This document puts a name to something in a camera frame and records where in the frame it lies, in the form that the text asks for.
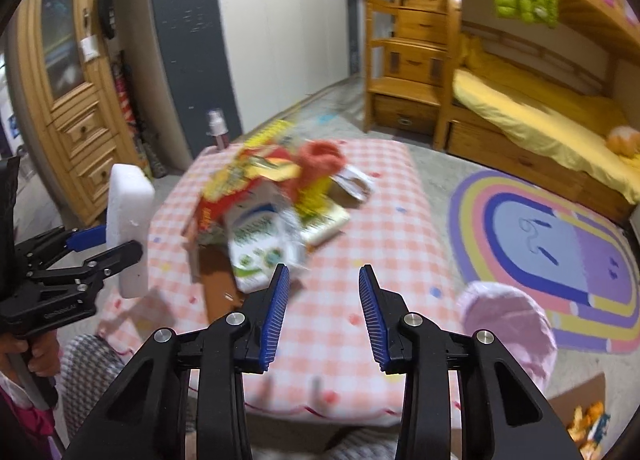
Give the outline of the person's left hand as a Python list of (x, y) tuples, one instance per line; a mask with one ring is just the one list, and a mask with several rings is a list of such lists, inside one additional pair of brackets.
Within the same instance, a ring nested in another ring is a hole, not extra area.
[(15, 383), (20, 383), (15, 373), (9, 354), (32, 353), (28, 370), (36, 376), (56, 376), (61, 371), (60, 345), (58, 345), (58, 333), (50, 331), (36, 336), (30, 344), (22, 339), (17, 339), (9, 333), (3, 333), (0, 339), (0, 369), (1, 373)]

